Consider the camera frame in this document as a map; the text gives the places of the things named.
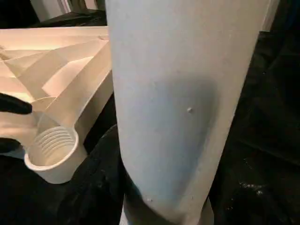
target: pipe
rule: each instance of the pipe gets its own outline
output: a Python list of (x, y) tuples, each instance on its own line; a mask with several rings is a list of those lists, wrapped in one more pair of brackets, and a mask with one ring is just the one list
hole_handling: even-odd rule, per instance
[(106, 2), (131, 224), (200, 221), (267, 3)]

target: white cylinder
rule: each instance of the white cylinder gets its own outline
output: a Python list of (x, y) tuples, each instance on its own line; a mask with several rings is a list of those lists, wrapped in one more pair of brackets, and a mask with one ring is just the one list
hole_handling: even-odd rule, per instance
[(165, 220), (200, 221), (267, 2), (106, 2), (122, 160)]
[(51, 184), (70, 181), (87, 157), (74, 129), (53, 127), (40, 133), (25, 154), (26, 166)]

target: white surface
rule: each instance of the white surface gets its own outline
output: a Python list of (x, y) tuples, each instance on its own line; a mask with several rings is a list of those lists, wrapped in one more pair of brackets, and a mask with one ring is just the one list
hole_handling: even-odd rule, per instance
[(167, 220), (195, 225), (268, 1), (106, 3), (121, 155), (133, 190)]
[[(91, 128), (90, 125), (95, 121), (92, 118), (98, 117), (95, 109), (102, 110), (113, 92), (113, 84), (108, 82), (112, 78), (110, 70), (110, 47), (106, 44), (53, 101), (45, 113), (62, 126), (72, 128), (75, 125), (80, 138), (84, 139)], [(89, 110), (89, 103), (93, 104), (91, 110)], [(84, 109), (87, 109), (85, 116), (83, 116)], [(79, 127), (76, 126), (77, 121), (81, 124)]]
[(20, 41), (19, 36), (14, 35), (3, 35), (0, 37), (0, 45), (3, 49), (7, 50), (53, 50), (57, 48), (67, 47), (69, 45), (76, 45), (88, 41), (95, 40), (99, 36), (49, 36), (41, 34), (24, 36)]
[(128, 220), (125, 216), (125, 213), (124, 213), (124, 209), (122, 209), (122, 214), (121, 214), (121, 219), (120, 219), (120, 225), (129, 225), (128, 224)]
[(14, 73), (14, 77), (19, 77), (28, 67), (33, 65), (36, 61), (42, 58), (47, 51), (42, 51), (39, 53), (35, 53), (32, 55), (27, 55), (20, 58), (12, 58), (8, 60), (4, 60), (4, 63), (11, 72)]
[(34, 55), (37, 53), (42, 53), (43, 50), (0, 50), (0, 56), (4, 60), (20, 58), (24, 56)]

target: gloved hand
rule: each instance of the gloved hand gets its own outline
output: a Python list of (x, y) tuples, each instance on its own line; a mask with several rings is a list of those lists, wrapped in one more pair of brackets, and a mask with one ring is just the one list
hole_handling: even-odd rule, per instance
[[(18, 98), (0, 93), (0, 112), (27, 115), (32, 113), (32, 106)], [(16, 150), (20, 143), (12, 138), (0, 137), (0, 153)]]

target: white 3d printed part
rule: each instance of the white 3d printed part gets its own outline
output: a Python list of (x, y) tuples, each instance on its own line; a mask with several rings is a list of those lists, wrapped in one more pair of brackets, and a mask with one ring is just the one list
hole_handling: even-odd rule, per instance
[(19, 140), (27, 167), (50, 183), (71, 179), (86, 157), (82, 143), (112, 95), (107, 39), (106, 27), (0, 31), (0, 91), (34, 111), (0, 113), (0, 136)]

